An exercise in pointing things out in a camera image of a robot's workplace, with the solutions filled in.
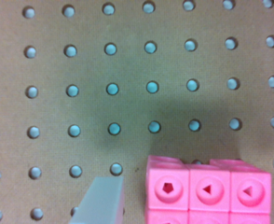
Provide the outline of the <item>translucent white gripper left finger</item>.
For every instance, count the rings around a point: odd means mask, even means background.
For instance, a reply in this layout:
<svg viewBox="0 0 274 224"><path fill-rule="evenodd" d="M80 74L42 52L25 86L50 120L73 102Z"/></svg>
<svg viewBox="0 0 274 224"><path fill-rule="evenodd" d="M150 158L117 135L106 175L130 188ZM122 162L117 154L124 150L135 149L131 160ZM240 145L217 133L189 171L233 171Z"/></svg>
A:
<svg viewBox="0 0 274 224"><path fill-rule="evenodd" d="M96 177L69 224L123 224L124 178Z"/></svg>

